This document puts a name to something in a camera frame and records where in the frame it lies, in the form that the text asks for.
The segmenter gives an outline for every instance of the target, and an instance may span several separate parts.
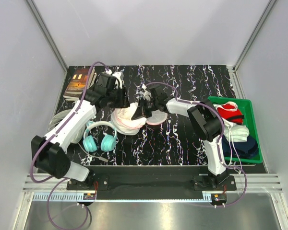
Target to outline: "navy blue cloth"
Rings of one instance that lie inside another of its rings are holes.
[[[235,145],[235,149],[239,157],[243,159],[252,159],[259,153],[257,141],[251,136],[247,137],[246,142],[234,142],[234,145]],[[222,137],[222,149],[223,149],[223,153],[225,157],[230,157],[230,148],[232,149],[233,157],[235,157],[236,153],[235,153],[234,148],[232,147],[232,142],[230,142],[230,147],[229,147],[229,143],[226,137],[223,136]]]

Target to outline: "green tray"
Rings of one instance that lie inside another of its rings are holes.
[[[242,112],[242,114],[245,117],[243,120],[243,124],[246,125],[246,127],[249,129],[251,137],[256,139],[256,141],[258,143],[258,148],[259,148],[259,152],[254,158],[252,158],[252,159],[240,158],[240,160],[241,160],[241,162],[244,162],[244,163],[252,163],[252,164],[262,163],[263,162],[263,156],[262,156],[260,145],[259,145],[257,128],[256,128],[255,117],[254,117],[254,112],[253,112],[253,107],[252,107],[251,101],[247,100],[247,99],[213,97],[213,96],[208,97],[208,99],[212,103],[216,103],[216,104],[225,104],[226,102],[234,102],[237,104],[239,110]],[[233,161],[239,161],[238,158],[232,158],[232,160]]]

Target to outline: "book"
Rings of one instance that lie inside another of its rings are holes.
[[[77,101],[80,97],[80,95],[82,94],[84,88],[85,88],[85,83],[86,83],[86,79],[87,79],[87,74],[88,74],[89,68],[84,68],[84,69],[76,69],[76,71],[74,72],[71,81],[69,82],[63,97],[67,100],[67,101]],[[88,88],[91,87],[91,85],[93,84],[93,76],[96,77],[96,73],[95,73],[95,68],[93,68],[91,76],[89,78],[88,81]]]

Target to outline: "white wall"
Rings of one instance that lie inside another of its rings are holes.
[[[288,202],[288,0],[278,1],[238,70],[260,141]]]
[[[35,2],[68,65],[233,65],[269,0]]]
[[[0,0],[0,230],[10,229],[64,78],[24,0]]]

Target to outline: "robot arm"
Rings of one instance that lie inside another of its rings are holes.
[[[211,107],[217,112],[208,99],[200,103]],[[148,91],[145,91],[144,93],[144,97],[139,100],[138,108],[132,119],[151,117],[151,112],[155,110],[188,117],[196,135],[204,142],[208,158],[208,171],[210,172],[213,181],[212,184],[219,184],[228,177],[229,174],[226,171],[226,167],[223,165],[224,156],[222,145],[217,142],[217,139],[221,134],[222,125],[214,113],[209,109],[200,106],[199,102],[168,97],[160,85],[149,86]],[[220,162],[218,155],[218,145],[222,162]]]
[[[82,102],[78,100],[74,108],[53,130],[43,137],[35,136],[32,139],[32,158],[41,146],[50,140],[36,159],[37,168],[58,179],[68,177],[87,185],[92,184],[94,173],[80,164],[71,162],[66,156],[66,151],[74,136],[100,109],[106,106],[111,108],[130,106],[122,77],[120,72],[112,75],[101,73],[94,85],[86,91],[84,100]]]

